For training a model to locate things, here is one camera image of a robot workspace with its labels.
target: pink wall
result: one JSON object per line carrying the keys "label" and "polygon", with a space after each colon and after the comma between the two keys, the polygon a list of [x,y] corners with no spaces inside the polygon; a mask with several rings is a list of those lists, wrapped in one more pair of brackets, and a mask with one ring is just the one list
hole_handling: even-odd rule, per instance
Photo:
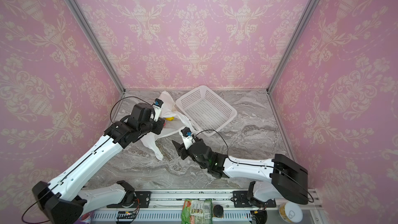
{"label": "pink wall", "polygon": [[0,222],[20,223],[32,187],[97,140],[119,92],[63,0],[1,1]]}
{"label": "pink wall", "polygon": [[321,0],[273,93],[330,222],[397,223],[397,0]]}
{"label": "pink wall", "polygon": [[307,0],[77,0],[126,88],[266,88]]}

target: gray marble floor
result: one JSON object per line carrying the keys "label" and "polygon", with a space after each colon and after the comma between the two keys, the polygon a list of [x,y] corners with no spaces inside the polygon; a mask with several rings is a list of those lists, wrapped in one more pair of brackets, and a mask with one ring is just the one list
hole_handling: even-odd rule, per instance
{"label": "gray marble floor", "polygon": [[[188,91],[170,91],[174,100]],[[275,153],[287,155],[275,117],[264,90],[215,91],[238,112],[236,118],[221,130],[229,145],[229,155],[246,159],[266,159]],[[161,91],[131,91],[126,96],[140,97],[152,102]],[[138,103],[135,98],[123,100],[116,119],[131,113]],[[200,134],[212,150],[226,153],[226,146],[217,134],[207,137]],[[189,157],[181,160],[171,140],[182,143],[179,134],[160,138],[157,146],[164,155],[162,161],[142,142],[130,144],[110,159],[89,181],[89,188],[105,187],[125,180],[137,189],[177,188],[229,188],[248,187],[251,179],[215,179]]]}

